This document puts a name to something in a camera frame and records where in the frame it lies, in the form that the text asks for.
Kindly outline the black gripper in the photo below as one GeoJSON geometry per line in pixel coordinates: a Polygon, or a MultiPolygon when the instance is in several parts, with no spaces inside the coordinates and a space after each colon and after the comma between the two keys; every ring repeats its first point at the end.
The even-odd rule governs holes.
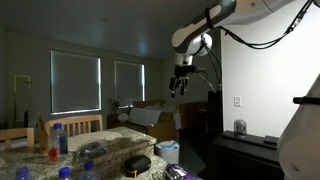
{"type": "MultiPolygon", "coordinates": [[[[187,54],[179,54],[175,55],[175,68],[174,75],[177,79],[180,80],[180,94],[183,95],[188,87],[188,73],[204,73],[206,71],[205,68],[196,66],[192,64],[193,56],[187,54]]],[[[171,92],[171,97],[174,98],[176,95],[176,83],[177,79],[172,77],[169,83],[169,89],[171,92]]]]}

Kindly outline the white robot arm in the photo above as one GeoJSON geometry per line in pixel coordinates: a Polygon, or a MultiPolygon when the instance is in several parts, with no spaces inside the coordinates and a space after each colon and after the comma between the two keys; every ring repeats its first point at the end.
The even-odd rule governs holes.
{"type": "MultiPolygon", "coordinates": [[[[182,94],[187,88],[195,55],[209,52],[208,32],[227,25],[249,24],[263,19],[294,0],[214,0],[204,12],[176,30],[172,46],[176,52],[174,77],[169,88],[182,94]]],[[[298,109],[278,141],[279,161],[285,180],[320,180],[320,76],[303,97],[295,97],[298,109]]]]}

